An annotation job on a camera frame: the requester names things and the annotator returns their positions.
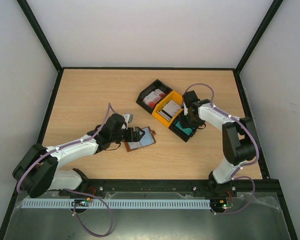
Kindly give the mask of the brown leather card holder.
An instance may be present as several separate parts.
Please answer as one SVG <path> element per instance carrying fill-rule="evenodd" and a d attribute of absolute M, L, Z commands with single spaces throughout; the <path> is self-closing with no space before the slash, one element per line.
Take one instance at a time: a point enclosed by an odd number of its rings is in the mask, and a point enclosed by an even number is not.
<path fill-rule="evenodd" d="M 127 152 L 136 151 L 156 143 L 155 136 L 156 132 L 152 130 L 149 126 L 142 128 L 144 131 L 144 136 L 138 142 L 125 142 L 125 148 Z"/>

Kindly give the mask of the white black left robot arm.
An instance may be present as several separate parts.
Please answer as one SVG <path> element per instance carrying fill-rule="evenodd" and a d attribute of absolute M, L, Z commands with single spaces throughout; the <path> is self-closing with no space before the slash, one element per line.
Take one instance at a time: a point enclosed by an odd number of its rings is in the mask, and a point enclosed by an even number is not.
<path fill-rule="evenodd" d="M 137 126 L 129 127 L 132 119 L 132 114 L 114 113 L 76 140 L 49 147 L 34 144 L 12 172 L 17 181 L 17 192 L 26 192 L 29 197 L 37 198 L 52 190 L 84 189 L 86 176 L 80 170 L 62 170 L 61 167 L 105 151 L 112 143 L 139 142 L 145 131 Z"/>

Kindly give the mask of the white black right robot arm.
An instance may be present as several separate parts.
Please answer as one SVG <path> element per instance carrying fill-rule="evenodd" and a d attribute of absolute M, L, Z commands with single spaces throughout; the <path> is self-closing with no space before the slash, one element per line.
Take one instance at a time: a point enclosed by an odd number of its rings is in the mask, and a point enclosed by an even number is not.
<path fill-rule="evenodd" d="M 260 147 L 253 120 L 231 115 L 211 100 L 200 100 L 193 90 L 182 95 L 182 108 L 181 127 L 199 128 L 209 123 L 222 133 L 223 159 L 209 174 L 208 183 L 208 191 L 219 196 L 226 189 L 225 183 L 232 181 L 239 170 L 259 160 Z"/>

